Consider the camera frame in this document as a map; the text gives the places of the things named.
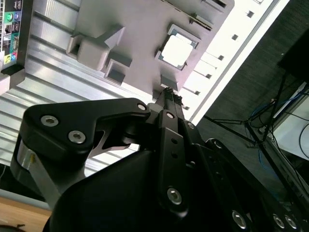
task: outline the black metal bracket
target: black metal bracket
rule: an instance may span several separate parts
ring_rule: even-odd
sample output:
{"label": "black metal bracket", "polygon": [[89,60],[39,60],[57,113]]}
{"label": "black metal bracket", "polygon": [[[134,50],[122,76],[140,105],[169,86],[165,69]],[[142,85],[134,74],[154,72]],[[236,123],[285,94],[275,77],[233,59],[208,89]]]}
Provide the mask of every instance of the black metal bracket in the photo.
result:
{"label": "black metal bracket", "polygon": [[[181,107],[166,89],[148,106],[120,99],[26,110],[12,171],[30,174],[53,209],[46,229],[299,232],[298,218],[220,141],[205,143]],[[88,155],[131,143],[140,144],[138,152],[85,178]]]}

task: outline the green audio port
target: green audio port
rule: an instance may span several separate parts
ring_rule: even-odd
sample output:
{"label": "green audio port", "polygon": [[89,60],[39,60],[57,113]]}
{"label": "green audio port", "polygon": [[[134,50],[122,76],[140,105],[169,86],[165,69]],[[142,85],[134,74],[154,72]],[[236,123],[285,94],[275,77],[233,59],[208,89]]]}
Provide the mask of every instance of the green audio port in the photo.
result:
{"label": "green audio port", "polygon": [[12,13],[7,14],[5,19],[7,22],[11,22],[13,20],[13,14]]}

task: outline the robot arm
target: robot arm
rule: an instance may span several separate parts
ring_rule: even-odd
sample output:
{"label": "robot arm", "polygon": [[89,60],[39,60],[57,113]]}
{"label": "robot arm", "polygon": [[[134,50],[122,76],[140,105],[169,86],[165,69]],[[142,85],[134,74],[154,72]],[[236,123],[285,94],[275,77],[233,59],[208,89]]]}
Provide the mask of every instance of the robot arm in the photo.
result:
{"label": "robot arm", "polygon": [[[87,157],[130,144],[139,151],[85,178]],[[148,106],[119,99],[29,108],[11,169],[53,210],[47,232],[308,226],[220,141],[204,142],[170,89]]]}

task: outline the usb port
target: usb port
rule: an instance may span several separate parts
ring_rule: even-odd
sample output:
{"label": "usb port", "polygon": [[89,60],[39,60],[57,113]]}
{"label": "usb port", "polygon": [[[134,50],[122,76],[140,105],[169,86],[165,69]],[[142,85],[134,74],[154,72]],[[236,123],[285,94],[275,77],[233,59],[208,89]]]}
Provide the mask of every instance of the usb port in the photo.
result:
{"label": "usb port", "polygon": [[13,39],[13,51],[17,51],[19,47],[19,38],[17,36],[14,36]]}
{"label": "usb port", "polygon": [[16,6],[17,10],[21,10],[21,0],[17,1],[17,6]]}
{"label": "usb port", "polygon": [[12,25],[6,25],[5,34],[11,34],[11,33],[12,33]]}
{"label": "usb port", "polygon": [[19,32],[19,22],[13,23],[12,33]]}

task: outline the blue cable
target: blue cable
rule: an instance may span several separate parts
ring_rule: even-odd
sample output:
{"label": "blue cable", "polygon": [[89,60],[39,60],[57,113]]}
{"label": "blue cable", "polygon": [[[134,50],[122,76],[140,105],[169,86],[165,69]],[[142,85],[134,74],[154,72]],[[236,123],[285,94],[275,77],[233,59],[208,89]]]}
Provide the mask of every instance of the blue cable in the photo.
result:
{"label": "blue cable", "polygon": [[259,161],[260,161],[260,164],[262,165],[262,167],[268,171],[269,173],[271,173],[274,177],[276,177],[278,179],[278,176],[277,174],[274,172],[274,170],[272,169],[269,169],[268,167],[266,167],[262,161],[262,153],[261,153],[261,150],[259,149]]}
{"label": "blue cable", "polygon": [[[285,104],[286,102],[289,102],[289,101],[293,101],[297,98],[299,98],[300,96],[302,95],[302,92],[299,92],[295,97],[291,98],[291,99],[288,99],[288,100],[285,100],[285,101],[282,101],[282,102],[279,102],[278,105],[282,105],[282,104]],[[251,116],[255,115],[257,112],[263,110],[265,107],[267,107],[269,104],[264,104],[264,105],[261,105],[259,107],[257,107],[253,113],[251,114]]]}

